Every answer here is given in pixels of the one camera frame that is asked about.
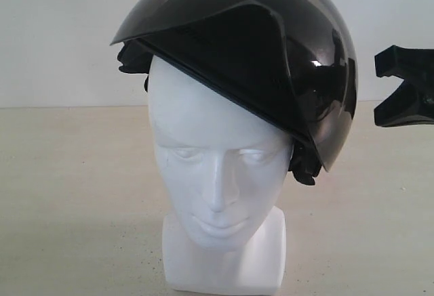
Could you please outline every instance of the black plastic part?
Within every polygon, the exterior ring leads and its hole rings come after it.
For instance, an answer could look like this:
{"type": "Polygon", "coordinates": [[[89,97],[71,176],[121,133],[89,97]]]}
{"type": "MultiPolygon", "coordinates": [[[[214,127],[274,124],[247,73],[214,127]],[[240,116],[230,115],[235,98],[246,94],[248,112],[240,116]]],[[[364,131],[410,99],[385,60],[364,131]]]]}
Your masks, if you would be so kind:
{"type": "Polygon", "coordinates": [[[404,82],[374,111],[379,127],[434,124],[434,50],[396,45],[375,57],[378,77],[404,82]]]}
{"type": "Polygon", "coordinates": [[[330,0],[140,0],[113,43],[131,41],[292,134],[306,151],[296,171],[331,169],[355,114],[357,63],[330,0]]]}

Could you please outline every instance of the white wall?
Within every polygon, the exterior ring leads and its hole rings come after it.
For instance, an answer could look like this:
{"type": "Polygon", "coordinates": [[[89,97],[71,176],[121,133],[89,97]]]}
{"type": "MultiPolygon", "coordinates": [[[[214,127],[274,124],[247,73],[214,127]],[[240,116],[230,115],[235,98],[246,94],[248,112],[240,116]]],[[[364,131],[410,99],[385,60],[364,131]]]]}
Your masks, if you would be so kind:
{"type": "MultiPolygon", "coordinates": [[[[123,75],[109,47],[137,0],[0,0],[0,107],[146,103],[143,76],[123,75]]],[[[385,98],[374,55],[392,44],[434,48],[434,0],[334,0],[359,57],[359,97],[385,98]]]]}

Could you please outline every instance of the mannequin nose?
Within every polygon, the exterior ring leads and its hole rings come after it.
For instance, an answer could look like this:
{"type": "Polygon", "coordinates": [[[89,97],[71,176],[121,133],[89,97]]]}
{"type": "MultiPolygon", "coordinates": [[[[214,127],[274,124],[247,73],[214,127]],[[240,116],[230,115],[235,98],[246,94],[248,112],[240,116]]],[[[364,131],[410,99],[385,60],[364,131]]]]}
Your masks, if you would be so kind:
{"type": "Polygon", "coordinates": [[[233,176],[233,166],[224,155],[213,157],[202,190],[202,197],[213,212],[220,213],[238,200],[239,189],[233,176]]]}

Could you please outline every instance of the mannequin base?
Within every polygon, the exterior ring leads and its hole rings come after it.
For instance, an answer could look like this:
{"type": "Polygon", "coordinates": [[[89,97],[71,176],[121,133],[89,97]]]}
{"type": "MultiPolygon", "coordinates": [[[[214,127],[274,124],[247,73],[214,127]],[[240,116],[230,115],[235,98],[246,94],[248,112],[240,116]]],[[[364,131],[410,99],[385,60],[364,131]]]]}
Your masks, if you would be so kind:
{"type": "Polygon", "coordinates": [[[194,244],[174,213],[164,219],[165,278],[176,291],[271,296],[280,289],[285,259],[285,217],[277,207],[244,247],[227,253],[194,244]]]}

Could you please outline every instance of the mannequin head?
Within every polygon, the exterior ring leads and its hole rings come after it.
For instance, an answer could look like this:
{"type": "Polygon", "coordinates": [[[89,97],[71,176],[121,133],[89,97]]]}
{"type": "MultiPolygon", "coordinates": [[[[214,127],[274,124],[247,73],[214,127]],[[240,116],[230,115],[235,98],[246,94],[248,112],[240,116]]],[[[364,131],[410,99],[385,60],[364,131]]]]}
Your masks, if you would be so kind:
{"type": "Polygon", "coordinates": [[[160,174],[189,238],[219,251],[244,246],[279,196],[291,137],[158,57],[149,116],[160,174]]]}

